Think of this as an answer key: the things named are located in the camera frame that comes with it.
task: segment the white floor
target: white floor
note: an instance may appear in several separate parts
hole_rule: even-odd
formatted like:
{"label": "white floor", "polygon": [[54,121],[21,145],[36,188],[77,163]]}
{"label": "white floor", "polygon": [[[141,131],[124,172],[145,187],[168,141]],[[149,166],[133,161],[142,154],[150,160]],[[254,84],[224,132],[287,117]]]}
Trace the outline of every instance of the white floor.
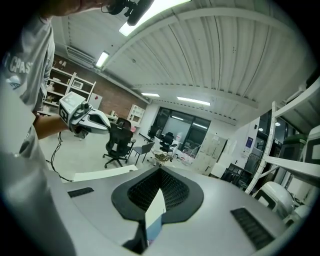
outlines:
{"label": "white floor", "polygon": [[[70,131],[64,131],[61,133],[63,140],[59,151],[55,154],[54,168],[61,176],[72,180],[75,173],[95,172],[105,169],[105,163],[110,160],[109,157],[103,158],[103,154],[106,154],[106,144],[109,141],[109,134],[88,134],[88,136],[80,140],[74,137]],[[134,135],[136,143],[134,147],[142,146],[147,143],[140,135]],[[40,146],[47,160],[51,160],[51,156],[58,145],[58,136],[52,135],[50,137],[40,140]],[[147,159],[153,157],[150,152],[146,155],[144,162],[144,155],[139,158],[136,167],[138,169],[153,167],[154,160],[150,162]],[[132,152],[128,163],[121,160],[123,166],[135,165],[138,155],[135,157],[135,152]],[[190,170],[190,166],[185,166],[177,159],[173,159],[172,162],[168,161],[165,166],[176,167],[180,169]],[[120,167],[119,164],[114,161],[108,164],[107,169],[114,169]]]}

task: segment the cabinet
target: cabinet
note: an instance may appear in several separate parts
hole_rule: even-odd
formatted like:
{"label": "cabinet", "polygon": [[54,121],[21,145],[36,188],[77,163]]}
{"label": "cabinet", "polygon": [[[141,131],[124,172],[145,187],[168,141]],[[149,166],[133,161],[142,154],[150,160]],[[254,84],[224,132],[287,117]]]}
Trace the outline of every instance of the cabinet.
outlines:
{"label": "cabinet", "polygon": [[41,115],[57,115],[59,100],[69,92],[74,92],[89,101],[96,82],[92,83],[61,69],[53,67],[47,84],[47,95],[43,102],[43,110],[38,111]]}
{"label": "cabinet", "polygon": [[137,105],[132,105],[128,120],[140,124],[142,117],[144,116],[145,110]]}

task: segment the air conditioner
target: air conditioner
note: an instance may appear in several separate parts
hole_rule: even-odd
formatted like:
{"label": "air conditioner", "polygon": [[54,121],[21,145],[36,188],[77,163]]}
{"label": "air conditioner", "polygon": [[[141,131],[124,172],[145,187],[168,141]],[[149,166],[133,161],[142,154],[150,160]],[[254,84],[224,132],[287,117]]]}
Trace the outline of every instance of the air conditioner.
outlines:
{"label": "air conditioner", "polygon": [[96,60],[92,56],[72,47],[67,47],[68,58],[79,65],[91,69],[95,66]]}

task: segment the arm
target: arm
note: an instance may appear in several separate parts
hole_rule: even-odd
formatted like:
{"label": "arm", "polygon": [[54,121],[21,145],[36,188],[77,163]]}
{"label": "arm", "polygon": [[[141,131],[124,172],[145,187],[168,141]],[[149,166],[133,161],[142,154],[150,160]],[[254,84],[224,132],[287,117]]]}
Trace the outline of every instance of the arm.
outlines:
{"label": "arm", "polygon": [[33,123],[33,126],[39,140],[64,130],[68,130],[67,125],[59,115],[38,116]]}

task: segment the white wall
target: white wall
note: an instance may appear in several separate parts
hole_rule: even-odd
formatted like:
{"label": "white wall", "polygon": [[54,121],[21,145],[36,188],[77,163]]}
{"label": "white wall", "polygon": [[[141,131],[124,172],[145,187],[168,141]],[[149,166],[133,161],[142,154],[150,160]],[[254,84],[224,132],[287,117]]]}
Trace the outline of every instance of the white wall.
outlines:
{"label": "white wall", "polygon": [[160,106],[158,104],[149,104],[148,106],[146,106],[146,109],[144,111],[142,120],[140,122],[140,130],[139,133],[147,136],[148,135],[148,131],[150,129],[150,126],[153,125],[156,116],[158,114]]}
{"label": "white wall", "polygon": [[[235,144],[233,153],[232,153],[232,163],[244,168],[248,160],[249,154],[251,154],[255,141],[257,138],[258,128],[255,129],[255,125],[259,125],[260,117],[253,120],[252,122],[244,125],[239,128],[231,137],[230,141]],[[252,146],[248,153],[244,153],[244,149],[247,143],[248,137],[253,138]]]}
{"label": "white wall", "polygon": [[[259,121],[260,117],[241,128],[234,128],[233,132],[232,130],[226,129],[228,128],[227,126],[219,127],[220,129],[224,129],[220,132],[221,134],[230,134],[230,132],[231,134],[228,136],[227,145],[224,148],[219,161],[214,165],[211,174],[221,178],[226,168],[228,168],[231,163],[241,168],[245,167],[249,154],[252,152],[255,145],[258,133],[258,128],[255,129],[255,125],[258,126]],[[250,151],[248,153],[244,153],[248,137],[253,138],[253,142]]]}
{"label": "white wall", "polygon": [[236,130],[237,127],[232,124],[219,121],[217,119],[213,119],[210,123],[208,133],[215,134],[221,138],[228,140],[230,136],[235,133]]}

